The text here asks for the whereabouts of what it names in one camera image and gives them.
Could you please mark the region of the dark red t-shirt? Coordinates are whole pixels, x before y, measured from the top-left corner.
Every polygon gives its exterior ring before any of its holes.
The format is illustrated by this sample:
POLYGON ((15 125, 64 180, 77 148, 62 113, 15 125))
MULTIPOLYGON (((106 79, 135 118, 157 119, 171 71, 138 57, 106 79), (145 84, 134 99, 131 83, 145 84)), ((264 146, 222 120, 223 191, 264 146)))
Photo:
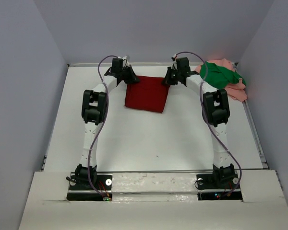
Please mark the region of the dark red t-shirt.
POLYGON ((163 113, 170 86, 163 78, 139 76, 140 82, 128 84, 125 107, 154 113, 163 113))

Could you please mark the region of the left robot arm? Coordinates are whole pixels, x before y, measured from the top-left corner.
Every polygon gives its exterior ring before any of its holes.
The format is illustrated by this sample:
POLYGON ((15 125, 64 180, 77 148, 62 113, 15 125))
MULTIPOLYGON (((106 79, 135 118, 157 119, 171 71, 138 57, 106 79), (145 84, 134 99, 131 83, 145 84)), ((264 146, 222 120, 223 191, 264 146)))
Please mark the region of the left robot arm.
POLYGON ((129 57, 109 55, 103 58, 97 66, 101 83, 83 93, 81 117, 84 121, 84 146, 79 165, 72 177, 75 184, 89 185, 97 193, 97 160, 96 150, 98 137, 103 129, 109 106, 109 93, 122 81, 126 84, 140 82, 136 76, 129 57))

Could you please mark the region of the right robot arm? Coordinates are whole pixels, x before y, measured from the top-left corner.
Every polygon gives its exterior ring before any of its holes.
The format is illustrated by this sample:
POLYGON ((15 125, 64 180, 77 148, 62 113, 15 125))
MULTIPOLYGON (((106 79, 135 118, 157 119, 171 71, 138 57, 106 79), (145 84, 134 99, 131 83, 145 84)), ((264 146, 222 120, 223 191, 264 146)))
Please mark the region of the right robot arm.
POLYGON ((199 74, 191 71, 187 57, 178 58, 175 55, 172 61, 173 64, 168 67, 163 84, 172 86, 182 83, 200 97, 202 117, 212 138, 213 171, 197 175, 195 186, 198 190, 232 191, 238 187, 239 178, 227 147, 227 123, 230 117, 227 92, 211 86, 199 74))

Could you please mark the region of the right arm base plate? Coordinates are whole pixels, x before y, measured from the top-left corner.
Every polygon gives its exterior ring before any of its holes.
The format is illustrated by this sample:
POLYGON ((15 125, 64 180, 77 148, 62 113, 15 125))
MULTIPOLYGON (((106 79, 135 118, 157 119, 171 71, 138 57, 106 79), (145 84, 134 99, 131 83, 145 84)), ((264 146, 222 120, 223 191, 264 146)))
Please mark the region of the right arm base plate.
POLYGON ((231 179, 224 182, 217 182, 211 173, 198 174, 194 182, 197 189, 197 198, 199 201, 217 201, 217 200, 240 200, 242 201, 242 193, 240 186, 235 188, 238 182, 236 174, 231 179))

